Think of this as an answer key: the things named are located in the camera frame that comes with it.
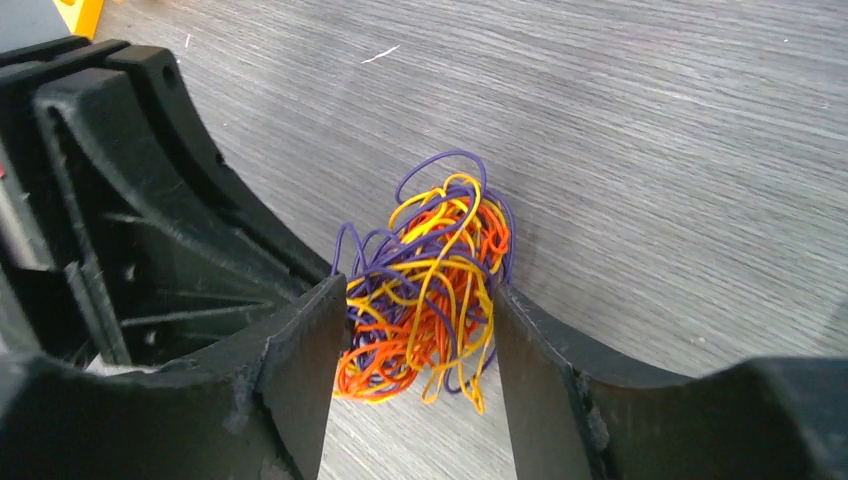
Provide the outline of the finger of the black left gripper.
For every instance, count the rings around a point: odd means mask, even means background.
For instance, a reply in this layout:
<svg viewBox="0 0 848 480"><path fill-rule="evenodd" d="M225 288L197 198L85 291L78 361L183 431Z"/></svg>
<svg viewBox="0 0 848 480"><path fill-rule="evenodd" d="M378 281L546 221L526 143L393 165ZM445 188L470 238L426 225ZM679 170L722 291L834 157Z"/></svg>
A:
<svg viewBox="0 0 848 480"><path fill-rule="evenodd" d="M1 348L154 366L329 264L227 164L171 51L69 36L1 56Z"/></svg>

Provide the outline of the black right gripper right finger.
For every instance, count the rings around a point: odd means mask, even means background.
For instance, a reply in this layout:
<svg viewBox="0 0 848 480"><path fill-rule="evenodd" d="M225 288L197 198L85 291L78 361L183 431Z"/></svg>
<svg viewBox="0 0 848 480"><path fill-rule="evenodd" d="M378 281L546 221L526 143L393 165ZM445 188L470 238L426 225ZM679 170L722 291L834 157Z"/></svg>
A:
<svg viewBox="0 0 848 480"><path fill-rule="evenodd" d="M510 286L494 326L521 479L843 479L847 362L753 358L693 378L628 356Z"/></svg>

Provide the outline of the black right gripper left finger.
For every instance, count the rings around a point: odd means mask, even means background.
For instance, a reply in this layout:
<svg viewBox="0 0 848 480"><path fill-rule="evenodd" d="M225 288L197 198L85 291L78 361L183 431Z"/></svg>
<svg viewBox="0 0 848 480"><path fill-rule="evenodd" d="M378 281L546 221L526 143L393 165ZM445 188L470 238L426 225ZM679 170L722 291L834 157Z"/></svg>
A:
<svg viewBox="0 0 848 480"><path fill-rule="evenodd" d="M314 479L346 320L328 278L153 373L1 359L5 479Z"/></svg>

